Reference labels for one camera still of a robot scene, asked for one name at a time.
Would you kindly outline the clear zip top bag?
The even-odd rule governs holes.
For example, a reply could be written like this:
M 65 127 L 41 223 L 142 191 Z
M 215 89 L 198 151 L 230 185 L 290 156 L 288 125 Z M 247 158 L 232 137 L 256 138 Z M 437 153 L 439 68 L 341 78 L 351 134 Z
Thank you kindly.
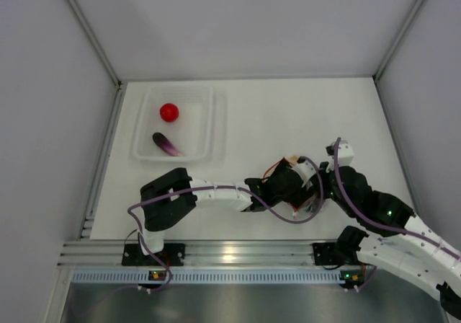
M 318 173 L 319 167 L 310 161 Z M 318 199 L 313 186 L 313 177 L 309 185 L 302 186 L 302 180 L 292 167 L 297 162 L 290 162 L 286 157 L 282 157 L 276 164 L 273 164 L 264 173 L 261 179 L 261 191 L 263 200 L 271 207 L 283 202 L 291 206 L 293 216 L 298 212 L 317 214 L 321 207 L 323 196 Z

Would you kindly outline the purple fake eggplant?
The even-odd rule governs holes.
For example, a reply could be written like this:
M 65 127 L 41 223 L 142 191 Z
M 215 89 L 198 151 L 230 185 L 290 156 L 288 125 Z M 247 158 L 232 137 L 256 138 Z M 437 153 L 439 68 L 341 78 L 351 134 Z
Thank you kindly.
M 165 137 L 164 134 L 155 132 L 152 135 L 152 140 L 154 144 L 165 154 L 175 157 L 183 156 L 183 153 L 178 150 L 178 148 L 175 147 L 175 145 L 167 137 Z

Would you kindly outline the red fake tomato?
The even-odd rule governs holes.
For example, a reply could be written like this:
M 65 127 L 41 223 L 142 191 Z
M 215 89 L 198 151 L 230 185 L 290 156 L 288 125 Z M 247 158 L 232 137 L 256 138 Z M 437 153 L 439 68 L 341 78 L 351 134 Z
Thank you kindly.
M 159 115 L 166 123 L 175 122 L 179 118 L 179 108 L 173 103 L 166 103 L 160 107 Z

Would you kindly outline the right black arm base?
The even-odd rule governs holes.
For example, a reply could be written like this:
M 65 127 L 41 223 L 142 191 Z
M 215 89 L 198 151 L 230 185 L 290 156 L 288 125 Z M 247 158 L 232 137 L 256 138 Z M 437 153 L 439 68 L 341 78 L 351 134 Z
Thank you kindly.
M 312 244 L 315 265 L 322 267 L 340 267 L 344 259 L 336 250 L 335 242 L 318 242 Z

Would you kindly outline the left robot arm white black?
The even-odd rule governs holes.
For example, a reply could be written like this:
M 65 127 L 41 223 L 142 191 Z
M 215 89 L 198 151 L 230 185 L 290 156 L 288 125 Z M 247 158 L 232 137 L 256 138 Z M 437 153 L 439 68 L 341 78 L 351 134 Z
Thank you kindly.
M 266 179 L 247 178 L 237 183 L 200 180 L 179 167 L 158 177 L 140 189 L 143 202 L 164 196 L 162 200 L 142 206 L 143 242 L 138 256 L 147 265 L 155 265 L 163 255 L 166 230 L 178 224 L 195 208 L 224 208 L 258 213 L 281 202 L 295 207 L 307 199 L 312 168 L 305 164 L 278 164 Z

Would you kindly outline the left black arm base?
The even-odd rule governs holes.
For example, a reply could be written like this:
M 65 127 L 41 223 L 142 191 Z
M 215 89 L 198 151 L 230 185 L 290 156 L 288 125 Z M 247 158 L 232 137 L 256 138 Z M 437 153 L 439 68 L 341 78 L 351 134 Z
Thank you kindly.
M 169 267 L 181 267 L 184 264 L 185 247 L 182 243 L 168 243 L 162 251 L 155 253 L 155 256 Z M 152 256 L 143 254 L 138 243 L 124 246 L 121 264 L 124 267 L 160 266 Z

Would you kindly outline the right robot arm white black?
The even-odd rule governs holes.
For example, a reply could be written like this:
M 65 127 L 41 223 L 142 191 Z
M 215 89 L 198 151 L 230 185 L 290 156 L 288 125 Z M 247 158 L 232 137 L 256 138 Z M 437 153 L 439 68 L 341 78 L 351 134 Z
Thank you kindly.
M 322 188 L 356 225 L 330 248 L 335 265 L 364 263 L 420 288 L 460 318 L 460 251 L 432 231 L 401 199 L 372 189 L 361 173 L 323 162 L 313 186 Z

